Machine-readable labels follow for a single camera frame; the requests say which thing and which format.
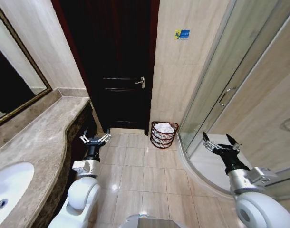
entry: white sink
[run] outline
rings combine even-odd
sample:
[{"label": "white sink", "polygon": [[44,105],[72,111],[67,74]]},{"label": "white sink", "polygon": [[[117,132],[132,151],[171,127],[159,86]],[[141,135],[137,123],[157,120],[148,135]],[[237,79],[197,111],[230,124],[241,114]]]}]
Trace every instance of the white sink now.
[{"label": "white sink", "polygon": [[17,163],[0,170],[0,224],[27,190],[33,174],[34,166],[28,162]]}]

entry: vanity counter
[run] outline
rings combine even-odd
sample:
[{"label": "vanity counter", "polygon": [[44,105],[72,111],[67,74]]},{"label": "vanity counter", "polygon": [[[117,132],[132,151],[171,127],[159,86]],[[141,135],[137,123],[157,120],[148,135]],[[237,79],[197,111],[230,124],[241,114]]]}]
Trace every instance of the vanity counter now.
[{"label": "vanity counter", "polygon": [[87,97],[61,97],[0,148],[0,170],[19,162],[34,166],[28,189],[0,228],[32,226],[62,171],[66,132],[89,101]]}]

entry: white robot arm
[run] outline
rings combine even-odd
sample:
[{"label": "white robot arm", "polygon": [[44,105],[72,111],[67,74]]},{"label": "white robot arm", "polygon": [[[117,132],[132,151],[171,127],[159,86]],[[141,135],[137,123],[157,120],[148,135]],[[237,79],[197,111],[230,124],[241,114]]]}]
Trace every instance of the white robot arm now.
[{"label": "white robot arm", "polygon": [[94,204],[97,202],[100,189],[97,180],[99,149],[109,141],[111,135],[102,138],[88,139],[85,135],[80,138],[89,147],[82,161],[75,161],[72,169],[80,179],[73,182],[68,190],[68,197],[60,212],[51,221],[49,228],[87,228],[88,219]]},{"label": "white robot arm", "polygon": [[290,228],[290,213],[264,194],[265,184],[276,180],[277,175],[259,167],[250,170],[237,157],[240,145],[231,136],[226,136],[231,145],[211,142],[203,133],[203,145],[219,155],[226,166],[239,219],[249,228]]}]

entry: sticker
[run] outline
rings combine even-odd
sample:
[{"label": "sticker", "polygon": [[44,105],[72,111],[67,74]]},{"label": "sticker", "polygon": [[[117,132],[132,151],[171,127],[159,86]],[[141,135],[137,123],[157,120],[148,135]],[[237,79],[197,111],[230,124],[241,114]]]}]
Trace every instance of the sticker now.
[{"label": "sticker", "polygon": [[176,30],[174,39],[188,39],[189,37],[189,30]]}]

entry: dark wooden door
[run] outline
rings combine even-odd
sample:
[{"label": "dark wooden door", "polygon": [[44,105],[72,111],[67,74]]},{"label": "dark wooden door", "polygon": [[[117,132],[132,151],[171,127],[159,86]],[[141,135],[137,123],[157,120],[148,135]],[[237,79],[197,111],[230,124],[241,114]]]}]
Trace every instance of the dark wooden door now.
[{"label": "dark wooden door", "polygon": [[[158,0],[52,0],[97,115],[148,132]],[[135,82],[145,78],[145,87]]]}]

